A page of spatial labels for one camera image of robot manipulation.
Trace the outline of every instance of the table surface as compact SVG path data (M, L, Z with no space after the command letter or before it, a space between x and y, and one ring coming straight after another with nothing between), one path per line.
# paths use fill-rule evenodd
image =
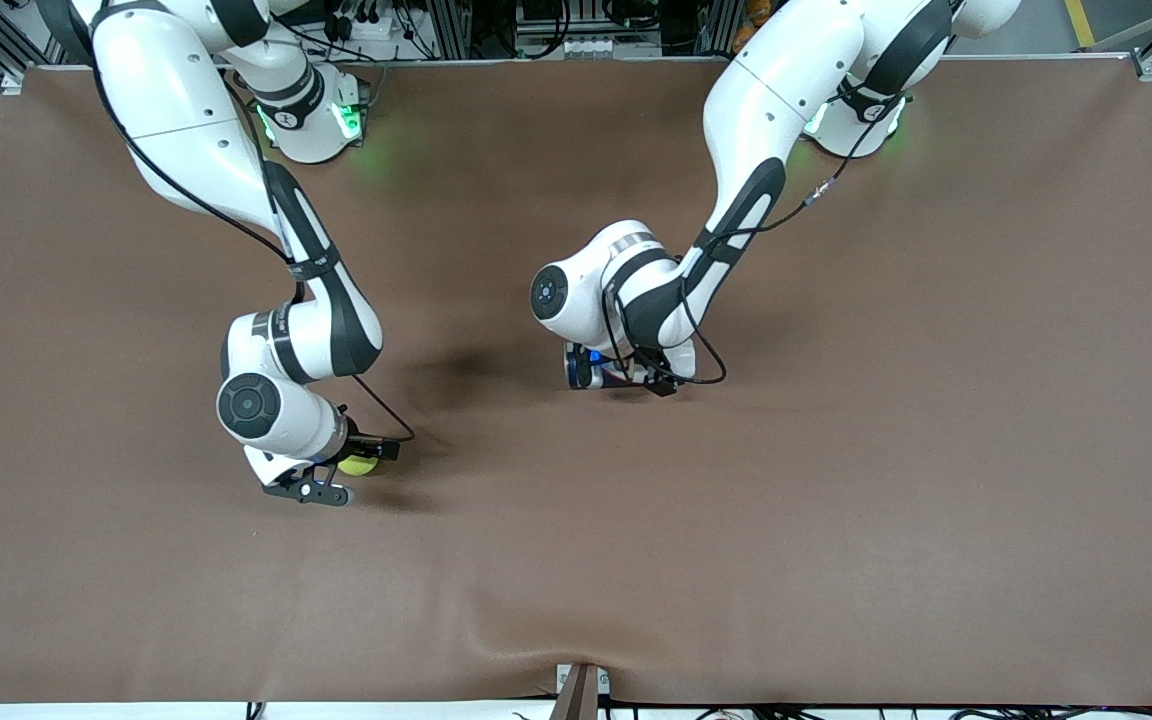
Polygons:
M632 702L1152 703L1152 83L942 65L723 288L728 382L566 391L531 275L623 217L684 249L721 69L394 69L365 147L291 168L420 431L347 509L263 495L212 410L279 263L156 197L90 74L29 73L0 702L525 696L585 660ZM789 165L794 199L835 160Z

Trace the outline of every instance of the table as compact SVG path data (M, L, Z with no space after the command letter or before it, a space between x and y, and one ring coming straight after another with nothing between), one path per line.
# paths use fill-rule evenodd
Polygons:
M29 73L0 702L509 697L591 661L628 702L1152 703L1152 83L947 61L733 274L728 382L567 391L531 276L623 217L684 249L721 69L399 68L364 147L291 168L420 431L343 510L263 495L212 409L283 270L145 187L90 74ZM781 211L835 162L801 145Z

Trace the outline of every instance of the white plastic casing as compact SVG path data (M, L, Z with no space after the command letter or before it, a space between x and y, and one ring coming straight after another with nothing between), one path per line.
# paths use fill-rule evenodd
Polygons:
M263 92L293 86L310 65L305 51L301 50L300 38L285 26L271 26L260 40L226 50L221 55L234 65L249 88ZM287 101L300 100L308 91L310 88Z
M158 3L162 5L164 8L168 9L169 13L175 15L175 17L182 18L184 22L189 23L189 26L194 29L194 32L198 36L198 40L202 40L207 47L209 53L219 53L221 50L227 50L237 45L232 37L225 32L223 24L220 24L220 18L217 17L217 10L212 8L207 0L156 0ZM256 5L256 12L262 15L263 18L270 20L270 5L265 0L248 0L252 5Z
M300 8L306 0L270 0L270 13L285 15Z
M256 478L260 480L263 486L273 486L288 471L303 470L314 464L308 460L257 450L250 445L243 446L243 455L247 455L247 463L251 465Z
M301 190L296 191L296 200L300 200L301 209L305 211L317 236L328 237L328 233L319 223L319 217L311 209L310 200ZM308 253L302 245L301 237L297 237L296 229L291 227L291 223L286 222L282 215L279 219L283 222L283 237L287 238L288 247L291 247L291 258L296 262L308 259ZM353 281L349 270L343 263L338 263L332 272L338 274L346 295L349 296L349 301L355 306L355 313L358 316L362 332L367 336L367 342L379 350L384 347L384 334L376 311L358 291L357 285ZM335 370L332 366L332 306L329 306L328 293L320 278L310 279L308 286L310 286L310 291L314 294L314 300L291 305L291 312L288 316L291 347L296 350L297 361L305 369L306 374L314 379L332 378L335 377Z
M116 13L97 26L93 50L114 114L162 172L214 209L276 232L260 158L183 20L146 9ZM173 82L164 82L168 77ZM136 164L156 192L202 212L141 159Z
M274 455L325 458L338 454L344 441L344 418L339 410L305 386L285 378L266 376L266 379L274 384L280 402L270 432L244 438L221 420L225 430L238 442Z
M996 31L1020 8L1020 0L965 0L954 15L954 35L978 38Z
M736 55L705 99L705 143L718 177L713 229L760 162L783 161L864 43L858 6L791 0Z
M627 249L614 247L617 241L636 233L650 236L652 232L637 220L621 220L607 225L571 258L552 263L562 270L567 278L567 300L558 314L548 320L540 320L540 324L567 341L593 347L599 351L611 350L607 325L602 323L602 282L614 273L609 263L613 259L631 258L632 255L651 247L660 247L660 243L654 241L637 242ZM616 328L620 320L616 318L612 320L615 323L613 328Z
M865 3L865 41L861 46L861 53L856 56L855 63L851 65L851 75L859 79L869 77L869 70L874 67L882 52L887 50L892 40L895 40L900 31L905 29L909 20L914 18L914 15L918 14L925 5L933 3L933 1L941 3L943 0L874 0ZM927 77L927 73L931 73L932 67L937 65L937 61L940 61L945 53L946 41L942 41L937 51L923 60L904 88L914 86L915 83Z

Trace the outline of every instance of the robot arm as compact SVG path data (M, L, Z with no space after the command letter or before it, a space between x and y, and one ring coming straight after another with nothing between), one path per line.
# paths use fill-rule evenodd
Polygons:
M112 3L93 22L93 58L111 113L157 170L134 154L137 168L156 192L183 209L204 211L159 170L220 213L273 232L289 273L312 293L311 300L298 293L278 309L234 320L221 348L215 412L244 445L271 495L300 492L305 500L343 505L344 488L312 495L312 484L291 488L288 480L324 462L392 457L397 447L358 438L342 411L305 386L365 372L380 354L380 323L296 179L262 160L247 137L210 61L211 51L234 38L197 26L189 10L200 3L165 5ZM262 16L268 20L267 12Z
M794 142L842 81L863 40L858 5L791 0L732 60L705 100L705 143L718 199L681 260L646 225L623 220L571 258L540 270L531 287L532 314L573 343L573 386L646 384L668 393L673 382L653 377L658 367L680 377L694 372L692 320L702 321L751 238L733 233L759 227L771 213ZM582 359L582 350L593 351L593 358ZM632 367L616 370L602 361L636 351Z
M965 0L958 12L992 29L1017 2ZM778 10L705 100L718 199L685 255L673 258L646 225L622 220L536 274L532 314L567 341L568 382L658 395L687 382L690 338L776 204L799 134L847 158L877 150L895 131L897 94L940 60L952 22L950 0L790 0Z

